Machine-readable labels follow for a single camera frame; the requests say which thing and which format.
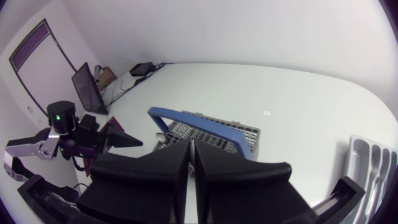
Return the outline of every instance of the white table surface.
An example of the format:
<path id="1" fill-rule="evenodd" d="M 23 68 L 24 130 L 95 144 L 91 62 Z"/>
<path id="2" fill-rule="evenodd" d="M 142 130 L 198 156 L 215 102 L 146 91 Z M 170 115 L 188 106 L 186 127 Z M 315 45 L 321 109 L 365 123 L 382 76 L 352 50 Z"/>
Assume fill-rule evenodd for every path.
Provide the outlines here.
<path id="1" fill-rule="evenodd" d="M 134 83 L 128 74 L 122 78 L 123 88 Z M 112 93 L 121 92 L 120 84 L 120 78 L 110 84 L 104 94 L 106 104 Z M 144 145 L 110 152 L 131 157 L 152 152 L 160 129 L 147 114 L 151 106 L 200 112 L 259 128 L 257 161 L 289 163 L 289 181 L 311 207 L 326 199 L 343 176 L 352 134 L 398 148 L 395 117 L 378 97 L 357 84 L 282 68 L 177 64 L 166 65 L 111 106 L 108 118 L 114 116 Z M 107 119 L 95 116 L 99 124 Z M 84 173 L 77 175 L 79 182 L 91 182 Z M 185 222 L 197 222 L 192 180 Z"/>

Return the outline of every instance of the dish rack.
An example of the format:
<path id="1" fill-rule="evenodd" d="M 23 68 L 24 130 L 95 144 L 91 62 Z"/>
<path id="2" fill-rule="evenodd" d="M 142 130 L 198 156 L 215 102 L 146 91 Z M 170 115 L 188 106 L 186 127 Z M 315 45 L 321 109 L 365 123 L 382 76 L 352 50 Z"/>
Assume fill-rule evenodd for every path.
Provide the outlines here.
<path id="1" fill-rule="evenodd" d="M 396 150 L 353 135 L 347 156 L 346 175 L 365 191 L 362 200 L 343 223 L 368 223 L 379 208 L 397 167 Z"/>
<path id="2" fill-rule="evenodd" d="M 222 119 L 212 118 L 202 115 L 201 113 L 191 113 L 188 111 L 179 112 L 165 108 L 151 108 L 148 113 L 152 116 L 152 118 L 163 117 L 173 120 L 173 122 L 168 125 L 167 128 L 165 127 L 163 129 L 162 125 L 159 124 L 159 121 L 154 119 L 168 139 L 167 143 L 159 141 L 156 144 L 154 151 L 163 149 L 184 139 L 197 139 L 214 145 L 231 154 L 239 155 L 239 150 L 237 148 L 239 144 L 237 144 L 238 142 L 233 142 L 234 138 L 227 139 L 219 136 L 219 134 L 225 131 L 224 129 L 227 128 L 233 129 L 232 133 L 235 133 L 235 135 L 233 135 L 235 137 L 237 136 L 236 131 L 239 131 L 240 133 L 238 134 L 240 135 L 243 134 L 242 140 L 250 151 L 250 158 L 246 157 L 246 159 L 254 161 L 256 160 L 260 135 L 260 129 L 258 128 L 242 125 L 234 121 L 229 122 Z M 200 125 L 196 126 L 195 121 L 198 121 Z M 209 121 L 212 121 L 209 126 L 205 125 L 205 123 L 208 123 Z M 195 179 L 195 172 L 191 163 L 189 163 L 188 176 L 193 180 Z"/>

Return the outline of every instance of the wire basket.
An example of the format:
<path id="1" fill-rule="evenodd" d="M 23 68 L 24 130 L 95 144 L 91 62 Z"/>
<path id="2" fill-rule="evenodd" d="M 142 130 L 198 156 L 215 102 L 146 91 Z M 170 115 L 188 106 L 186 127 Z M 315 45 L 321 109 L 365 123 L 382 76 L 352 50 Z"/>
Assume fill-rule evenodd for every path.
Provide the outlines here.
<path id="1" fill-rule="evenodd" d="M 253 160 L 257 157 L 257 149 L 258 149 L 258 140 L 259 140 L 259 135 L 260 135 L 260 129 L 242 125 L 238 122 L 229 122 L 229 121 L 224 121 L 221 119 L 216 119 L 216 118 L 211 118 L 209 116 L 204 116 L 200 113 L 192 113 L 188 111 L 183 111 L 183 113 L 187 113 L 190 115 L 197 116 L 199 118 L 207 119 L 210 121 L 214 121 L 216 123 L 225 125 L 230 128 L 234 128 L 238 131 L 241 131 L 244 134 L 244 137 L 246 141 L 249 144 L 249 149 L 251 154 L 253 155 Z M 231 154 L 238 154 L 238 150 L 236 149 L 235 145 L 225 139 L 216 137 L 212 134 L 208 134 L 204 131 L 201 131 L 197 128 L 193 128 L 187 124 L 183 124 L 177 121 L 173 121 L 169 125 L 169 131 L 165 133 L 165 135 L 168 137 L 169 141 L 167 144 L 164 144 L 162 142 L 158 142 L 156 144 L 156 147 L 154 151 L 163 149 L 167 146 L 170 146 L 172 144 L 175 144 L 176 142 L 182 141 L 184 139 L 197 139 L 204 141 L 208 144 L 211 144 L 213 146 L 216 146 L 222 150 L 225 150 L 226 152 L 229 152 Z M 188 175 L 189 178 L 195 179 L 195 172 L 193 170 L 193 166 L 191 163 L 189 164 L 189 170 L 188 170 Z"/>

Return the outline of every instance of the white wall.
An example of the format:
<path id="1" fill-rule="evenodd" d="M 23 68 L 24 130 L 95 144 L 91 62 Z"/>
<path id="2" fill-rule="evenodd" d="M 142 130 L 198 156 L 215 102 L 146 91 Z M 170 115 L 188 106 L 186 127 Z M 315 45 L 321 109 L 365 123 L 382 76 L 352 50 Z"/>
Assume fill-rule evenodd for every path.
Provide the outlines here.
<path id="1" fill-rule="evenodd" d="M 39 129 L 22 112 L 0 78 L 0 161 L 3 163 L 4 149 L 11 139 L 31 137 Z M 54 161 L 43 161 L 38 157 L 21 158 L 24 166 L 35 174 L 40 174 L 47 181 L 63 187 L 73 187 L 77 177 L 72 161 L 58 156 Z M 0 198 L 16 223 L 40 223 L 30 208 L 23 201 L 17 189 L 22 182 L 16 182 L 0 168 Z"/>
<path id="2" fill-rule="evenodd" d="M 0 12 L 0 54 L 19 29 L 50 1 L 6 1 Z"/>
<path id="3" fill-rule="evenodd" d="M 21 83 L 17 79 L 16 74 L 8 61 L 10 55 L 24 39 L 24 37 L 43 19 L 46 18 L 52 32 L 61 45 L 63 51 L 70 59 L 71 63 L 76 69 L 79 69 L 83 63 L 88 62 L 91 71 L 95 65 L 99 64 L 96 57 L 91 53 L 90 49 L 81 38 L 79 32 L 73 25 L 72 20 L 67 14 L 64 6 L 59 0 L 52 0 L 44 6 L 39 12 L 32 16 L 27 21 L 19 32 L 12 38 L 10 43 L 4 49 L 0 56 L 0 68 L 4 81 L 7 83 L 7 88 L 11 92 L 12 97 L 15 99 L 20 109 L 26 116 L 38 127 L 45 128 L 48 126 L 47 118 L 39 110 L 39 108 L 32 101 L 30 96 L 26 93 Z M 55 66 L 52 64 L 43 64 L 37 66 Z M 76 91 L 73 85 L 69 86 L 70 91 Z"/>
<path id="4" fill-rule="evenodd" d="M 291 68 L 362 85 L 398 116 L 398 46 L 377 0 L 62 2 L 116 73 L 146 61 Z"/>

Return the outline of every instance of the cable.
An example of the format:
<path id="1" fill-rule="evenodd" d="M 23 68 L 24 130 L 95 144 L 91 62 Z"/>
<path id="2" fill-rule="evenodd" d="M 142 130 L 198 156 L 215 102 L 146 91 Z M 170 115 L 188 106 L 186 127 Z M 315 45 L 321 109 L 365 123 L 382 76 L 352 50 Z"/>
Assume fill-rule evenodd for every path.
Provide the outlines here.
<path id="1" fill-rule="evenodd" d="M 80 166 L 77 164 L 76 159 L 75 159 L 75 156 L 72 156 L 72 160 L 73 160 L 73 165 L 75 165 L 76 170 L 78 170 L 78 171 L 84 171 L 84 170 L 86 170 L 86 167 L 80 167 Z"/>
<path id="2" fill-rule="evenodd" d="M 79 183 L 79 184 L 76 184 L 74 187 L 73 187 L 73 189 L 75 189 L 77 186 L 79 186 L 79 185 L 83 185 L 83 186 L 85 186 L 85 187 L 87 187 L 88 188 L 88 186 L 87 185 L 85 185 L 85 184 L 83 184 L 83 183 Z"/>
<path id="3" fill-rule="evenodd" d="M 106 89 L 108 88 L 108 86 L 105 87 L 104 92 L 102 93 L 101 97 L 103 97 L 105 95 Z"/>
<path id="4" fill-rule="evenodd" d="M 141 82 L 143 82 L 143 81 L 146 80 L 147 78 L 153 76 L 153 74 L 154 74 L 155 72 L 159 71 L 161 68 L 163 68 L 163 66 L 165 66 L 165 65 L 170 65 L 170 64 L 173 64 L 173 63 L 160 63 L 160 64 L 158 64 L 158 65 L 155 65 L 153 71 L 151 71 L 150 74 L 148 74 L 148 75 L 145 76 L 145 77 L 142 77 L 142 78 L 137 79 L 136 82 L 134 83 L 134 85 L 133 85 L 132 87 L 128 88 L 127 90 L 123 90 L 123 89 L 122 89 L 124 92 L 118 93 L 114 98 L 113 98 L 113 93 L 112 93 L 112 100 L 111 100 L 111 102 L 109 103 L 108 106 L 111 106 L 114 102 L 116 102 L 118 99 L 120 99 L 120 97 L 122 97 L 125 93 L 127 93 L 127 92 L 130 91 L 131 89 L 133 89 L 135 86 L 137 86 L 138 84 L 140 84 Z"/>

